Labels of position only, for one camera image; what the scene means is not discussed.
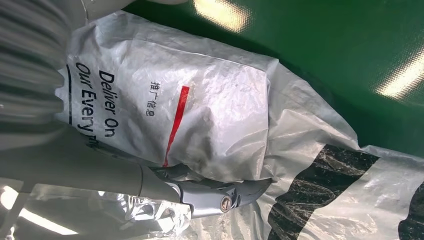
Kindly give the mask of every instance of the gray metal part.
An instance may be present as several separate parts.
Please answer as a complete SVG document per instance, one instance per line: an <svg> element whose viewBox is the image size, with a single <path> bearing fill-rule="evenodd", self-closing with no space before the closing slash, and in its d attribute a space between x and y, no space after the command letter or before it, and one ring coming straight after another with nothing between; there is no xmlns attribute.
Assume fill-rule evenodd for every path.
<svg viewBox="0 0 424 240"><path fill-rule="evenodd" d="M181 192L181 203L190 205L191 218L224 213L221 210L221 201L225 196L228 196L225 192L190 182L183 182L178 185Z"/></svg>
<svg viewBox="0 0 424 240"><path fill-rule="evenodd" d="M222 189L232 198L232 207L238 208L255 202L270 186L271 178L258 181L236 182L233 186Z"/></svg>

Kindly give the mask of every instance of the green floor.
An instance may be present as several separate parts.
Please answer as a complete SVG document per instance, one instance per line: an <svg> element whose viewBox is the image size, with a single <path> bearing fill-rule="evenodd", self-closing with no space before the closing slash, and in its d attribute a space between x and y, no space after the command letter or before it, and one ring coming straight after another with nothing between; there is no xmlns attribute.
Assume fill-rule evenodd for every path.
<svg viewBox="0 0 424 240"><path fill-rule="evenodd" d="M137 1L125 10L280 59L356 131L361 146L424 157L424 1Z"/></svg>

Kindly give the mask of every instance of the black stripe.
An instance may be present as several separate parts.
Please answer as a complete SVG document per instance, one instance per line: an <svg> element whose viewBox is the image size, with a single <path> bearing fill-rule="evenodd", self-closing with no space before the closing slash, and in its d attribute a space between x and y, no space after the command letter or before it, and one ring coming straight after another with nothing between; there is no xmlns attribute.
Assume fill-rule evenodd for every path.
<svg viewBox="0 0 424 240"><path fill-rule="evenodd" d="M66 64L66 70L67 70L67 82L68 82L69 125L72 126L72 81L71 81L71 71L69 70L68 64Z"/></svg>
<svg viewBox="0 0 424 240"><path fill-rule="evenodd" d="M424 182L412 196L408 217L397 227L400 240L424 240Z"/></svg>
<svg viewBox="0 0 424 240"><path fill-rule="evenodd" d="M299 173L286 193L275 199L268 216L269 240L296 240L312 213L335 200L358 180L378 157L326 145Z"/></svg>

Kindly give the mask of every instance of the clear plastic sheet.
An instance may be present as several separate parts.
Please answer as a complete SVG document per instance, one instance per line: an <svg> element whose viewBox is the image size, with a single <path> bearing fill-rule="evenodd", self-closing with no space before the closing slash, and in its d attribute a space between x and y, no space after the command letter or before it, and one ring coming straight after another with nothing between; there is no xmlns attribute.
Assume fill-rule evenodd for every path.
<svg viewBox="0 0 424 240"><path fill-rule="evenodd" d="M188 205L121 193L37 184L26 195L6 239L150 239L179 235L191 219Z"/></svg>
<svg viewBox="0 0 424 240"><path fill-rule="evenodd" d="M278 60L117 12L74 34L70 71L78 70L79 61L90 63L96 73L113 70L127 101L120 111L136 116L137 122L123 124L124 140L105 141L114 147L110 149L137 156L134 149L145 148L137 150L149 155L138 155L144 157L140 163L161 165L167 156L171 165L187 164L193 172L185 180L273 179L256 203L193 219L174 239L424 239L424 159L375 146L360 148L349 124ZM70 110L75 112L69 86L81 85L81 76L69 78L66 69L62 74L66 84L56 94L65 101L65 111L58 117L67 122ZM150 88L152 79L179 86L166 90L167 113L155 118L159 130L144 117L148 99L138 88ZM93 80L93 88L98 81ZM186 83L203 92L185 107L174 145L167 149L177 96ZM219 104L224 102L234 103L233 108ZM99 111L105 107L101 101L96 104ZM240 122L231 122L238 118ZM247 125L239 124L246 119ZM222 127L222 122L231 124ZM101 121L93 125L104 130ZM89 141L89 146L95 143L92 136ZM107 145L99 146L109 151Z"/></svg>

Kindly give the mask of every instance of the white plastic wrapping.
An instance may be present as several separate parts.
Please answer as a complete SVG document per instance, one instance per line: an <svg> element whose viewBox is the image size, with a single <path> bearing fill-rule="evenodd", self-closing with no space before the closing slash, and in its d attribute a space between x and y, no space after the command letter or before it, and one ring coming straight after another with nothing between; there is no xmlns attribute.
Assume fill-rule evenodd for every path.
<svg viewBox="0 0 424 240"><path fill-rule="evenodd" d="M92 88L77 63L90 69ZM346 121L276 59L118 12L74 33L67 68L58 118L90 123L82 91L95 93L93 132L80 128L96 136L89 146L102 141L156 166L167 157L219 181L273 179L256 203L193 219L177 239L424 239L424 159L361 149ZM104 122L117 116L105 110L99 71L114 75L112 137ZM157 111L146 116L153 83Z"/></svg>

